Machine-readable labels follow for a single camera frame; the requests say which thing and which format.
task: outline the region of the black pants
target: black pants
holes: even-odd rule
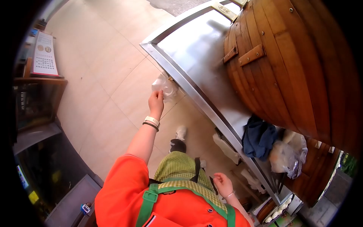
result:
[[[170,152],[173,152],[173,151],[180,151],[183,153],[187,152],[186,144],[180,139],[172,139],[170,141],[170,145],[171,145]]]

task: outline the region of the tile floor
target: tile floor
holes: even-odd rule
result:
[[[172,18],[146,0],[70,0],[46,27],[56,37],[58,71],[69,82],[58,118],[75,150],[102,179],[149,114],[151,84],[161,72],[139,43]],[[188,127],[187,153],[207,160],[207,174],[236,168],[214,144],[214,125],[179,93],[165,104],[148,164],[151,178],[182,124]]]

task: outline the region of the plastic bag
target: plastic bag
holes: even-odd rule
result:
[[[171,102],[173,98],[178,94],[177,85],[169,79],[165,72],[160,74],[158,78],[151,85],[152,91],[164,92],[164,102]]]
[[[276,141],[270,152],[271,170],[275,173],[287,173],[291,179],[301,174],[302,164],[307,153],[306,140],[303,135],[296,134],[289,144]]]

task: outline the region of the green apron strap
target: green apron strap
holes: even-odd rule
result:
[[[144,192],[144,199],[141,204],[139,216],[137,217],[136,227],[142,227],[151,216],[152,207],[158,199],[158,184],[150,184],[149,190]]]
[[[236,212],[234,211],[234,208],[226,204],[227,207],[227,226],[228,227],[235,227],[236,226]]]

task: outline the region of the white wristband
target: white wristband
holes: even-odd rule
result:
[[[160,126],[160,122],[153,117],[147,116],[145,118],[145,121],[151,121],[152,123],[156,124],[157,128],[159,128]]]

